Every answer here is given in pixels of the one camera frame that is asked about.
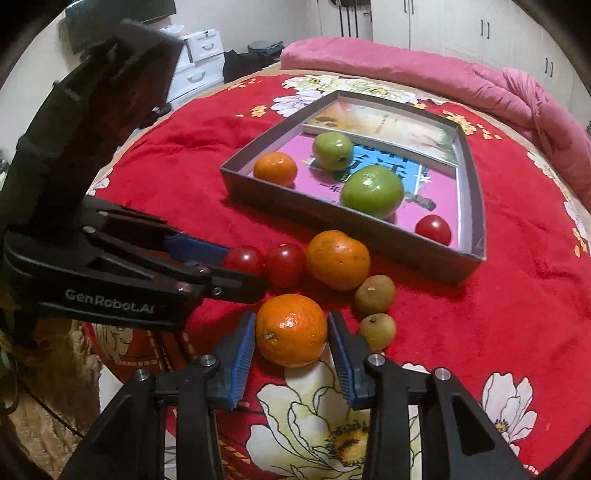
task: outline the television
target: television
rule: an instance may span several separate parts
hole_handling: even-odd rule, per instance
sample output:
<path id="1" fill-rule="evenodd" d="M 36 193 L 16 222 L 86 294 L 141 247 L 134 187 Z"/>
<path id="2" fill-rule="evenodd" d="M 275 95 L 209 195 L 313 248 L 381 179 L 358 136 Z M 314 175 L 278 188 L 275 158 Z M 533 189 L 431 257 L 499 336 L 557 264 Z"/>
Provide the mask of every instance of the television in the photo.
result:
<path id="1" fill-rule="evenodd" d="M 68 39 L 78 53 L 109 38 L 125 18 L 151 22 L 176 12 L 174 0 L 74 0 L 66 7 Z"/>

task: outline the floral pattern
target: floral pattern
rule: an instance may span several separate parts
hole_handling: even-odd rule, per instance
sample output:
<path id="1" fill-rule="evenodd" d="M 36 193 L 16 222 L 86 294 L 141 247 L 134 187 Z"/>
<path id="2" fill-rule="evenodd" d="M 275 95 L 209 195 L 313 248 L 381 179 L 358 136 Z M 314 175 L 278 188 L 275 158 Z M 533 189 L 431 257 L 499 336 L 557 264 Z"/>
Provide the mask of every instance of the floral pattern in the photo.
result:
<path id="1" fill-rule="evenodd" d="M 283 82 L 284 88 L 293 88 L 298 92 L 325 92 L 331 93 L 337 90 L 344 92 L 363 93 L 381 98 L 387 98 L 395 102 L 410 103 L 415 105 L 419 100 L 431 100 L 437 105 L 444 104 L 444 100 L 430 96 L 418 95 L 406 90 L 394 88 L 372 80 L 341 78 L 334 75 L 305 75 L 294 77 Z"/>
<path id="2" fill-rule="evenodd" d="M 115 364 L 121 365 L 121 356 L 127 353 L 134 331 L 131 328 L 97 324 L 93 324 L 92 328 L 102 352 Z"/>
<path id="3" fill-rule="evenodd" d="M 428 373 L 422 365 L 403 368 Z M 286 385 L 265 385 L 256 395 L 267 420 L 251 426 L 246 449 L 251 462 L 282 480 L 360 480 L 369 432 L 369 410 L 353 411 L 343 398 L 327 347 L 315 364 L 285 369 Z M 515 444 L 532 431 L 537 413 L 529 410 L 533 388 L 528 378 L 492 374 L 482 392 L 482 408 L 507 441 Z M 409 406 L 411 480 L 422 478 L 420 422 Z M 535 472 L 530 465 L 524 468 Z"/>
<path id="4" fill-rule="evenodd" d="M 328 92 L 323 93 L 318 90 L 304 90 L 295 95 L 275 98 L 273 99 L 274 104 L 271 106 L 271 110 L 276 111 L 281 116 L 288 117 L 304 108 L 306 105 L 322 98 L 326 94 L 328 94 Z"/>
<path id="5" fill-rule="evenodd" d="M 466 135 L 472 135 L 476 131 L 476 127 L 466 120 L 466 117 L 463 115 L 457 115 L 455 113 L 448 112 L 447 110 L 443 111 L 443 115 L 445 115 L 445 118 L 448 120 L 460 125 Z"/>
<path id="6" fill-rule="evenodd" d="M 575 224 L 573 233 L 579 243 L 578 245 L 574 246 L 574 254 L 577 257 L 581 257 L 582 252 L 588 253 L 588 245 L 590 244 L 591 238 L 589 235 L 591 229 L 588 228 L 588 226 L 591 225 L 591 216 L 589 216 L 589 212 L 581 204 L 580 200 L 573 194 L 568 185 L 561 180 L 561 178 L 557 175 L 550 163 L 545 158 L 529 150 L 527 152 L 527 156 L 531 161 L 534 162 L 534 165 L 538 167 L 544 175 L 546 175 L 556 184 L 565 198 L 564 210 Z"/>
<path id="7" fill-rule="evenodd" d="M 251 110 L 251 116 L 261 117 L 261 116 L 265 115 L 266 110 L 267 110 L 266 105 L 256 106 Z"/>
<path id="8" fill-rule="evenodd" d="M 94 182 L 90 186 L 90 188 L 88 189 L 86 194 L 94 196 L 94 195 L 96 195 L 97 190 L 107 188 L 109 186 L 109 183 L 111 182 L 109 180 L 109 175 L 111 175 L 112 173 L 113 173 L 113 167 L 111 167 L 109 170 L 107 170 L 101 178 L 99 178 L 96 182 Z"/>
<path id="9" fill-rule="evenodd" d="M 531 433 L 538 417 L 533 410 L 528 411 L 533 398 L 529 379 L 515 386 L 512 374 L 494 373 L 482 391 L 482 408 L 516 455 L 519 446 L 514 442 Z"/>
<path id="10" fill-rule="evenodd" d="M 420 365 L 405 365 L 425 371 Z M 287 385 L 265 385 L 256 395 L 267 426 L 254 425 L 246 443 L 251 461 L 283 480 L 359 480 L 369 432 L 369 411 L 346 404 L 327 347 L 321 360 L 286 368 Z M 418 408 L 409 409 L 412 479 L 421 478 Z"/>

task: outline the mandarin orange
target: mandarin orange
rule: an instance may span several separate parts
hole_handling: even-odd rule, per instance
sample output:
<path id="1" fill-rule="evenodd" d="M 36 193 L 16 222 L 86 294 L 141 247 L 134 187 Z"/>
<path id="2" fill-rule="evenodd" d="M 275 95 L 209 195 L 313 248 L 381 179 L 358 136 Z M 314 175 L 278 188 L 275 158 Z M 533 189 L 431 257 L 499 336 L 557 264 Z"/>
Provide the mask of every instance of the mandarin orange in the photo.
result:
<path id="1" fill-rule="evenodd" d="M 322 355 L 328 328 L 314 300 L 288 293 L 263 304 L 256 315 L 255 334 L 267 360 L 282 367 L 303 367 Z"/>
<path id="2" fill-rule="evenodd" d="M 310 274 L 337 291 L 359 287 L 369 274 L 367 247 L 338 230 L 316 235 L 306 251 Z"/>
<path id="3" fill-rule="evenodd" d="M 262 155 L 256 161 L 252 174 L 256 179 L 289 187 L 296 179 L 297 165 L 289 155 L 281 152 L 272 152 Z"/>

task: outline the cherry tomato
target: cherry tomato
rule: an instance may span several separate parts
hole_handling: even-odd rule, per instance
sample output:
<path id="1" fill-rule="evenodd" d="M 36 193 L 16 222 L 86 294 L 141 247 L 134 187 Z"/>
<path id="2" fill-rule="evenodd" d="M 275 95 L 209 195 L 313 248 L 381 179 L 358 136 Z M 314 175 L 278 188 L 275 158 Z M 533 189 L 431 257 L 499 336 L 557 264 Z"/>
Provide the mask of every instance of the cherry tomato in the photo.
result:
<path id="1" fill-rule="evenodd" d="M 414 232 L 443 245 L 452 243 L 452 231 L 447 222 L 439 215 L 427 215 L 421 218 L 414 228 Z"/>
<path id="2" fill-rule="evenodd" d="M 255 247 L 236 247 L 223 259 L 222 267 L 228 270 L 263 275 L 264 259 L 262 253 Z"/>
<path id="3" fill-rule="evenodd" d="M 297 245 L 281 244 L 267 253 L 265 271 L 273 285 L 295 287 L 306 271 L 306 255 Z"/>

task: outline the red bedspread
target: red bedspread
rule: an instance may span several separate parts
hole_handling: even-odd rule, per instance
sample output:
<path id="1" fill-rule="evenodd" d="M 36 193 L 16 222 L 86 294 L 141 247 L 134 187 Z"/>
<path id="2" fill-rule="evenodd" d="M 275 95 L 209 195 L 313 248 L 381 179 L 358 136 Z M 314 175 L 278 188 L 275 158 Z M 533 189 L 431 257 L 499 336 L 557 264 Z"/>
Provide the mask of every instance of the red bedspread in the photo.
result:
<path id="1" fill-rule="evenodd" d="M 297 102 L 320 95 L 301 85 L 299 91 L 285 89 L 287 78 L 256 77 L 181 108 L 123 156 L 108 188 L 97 194 L 229 247 L 254 245 L 266 252 L 280 242 L 305 246 L 317 232 L 228 202 L 218 170 L 279 122 L 277 112 L 286 115 Z M 285 96 L 291 99 L 274 101 Z M 462 288 L 451 290 L 374 258 L 372 273 L 388 274 L 397 284 L 391 313 L 398 334 L 386 353 L 408 368 L 450 368 L 536 473 L 591 423 L 586 397 L 591 263 L 581 239 L 586 234 L 577 229 L 551 174 L 538 168 L 523 146 L 459 105 L 425 101 L 417 106 L 454 119 L 469 134 L 485 198 L 488 260 Z M 350 295 L 313 280 L 301 292 L 327 312 L 342 309 L 350 328 L 356 328 Z M 140 366 L 155 372 L 181 368 L 179 345 L 192 357 L 210 352 L 246 309 L 207 300 L 192 315 L 186 334 L 163 336 L 164 348 L 155 348 L 149 332 L 89 330 L 105 364 L 125 381 Z M 255 353 L 249 381 L 241 409 L 219 415 L 231 477 L 360 478 L 364 440 L 357 449 L 355 442 L 340 450 L 335 446 L 351 432 L 359 440 L 368 420 L 343 407 L 329 358 L 284 371 Z M 415 459 L 419 451 L 413 447 Z"/>

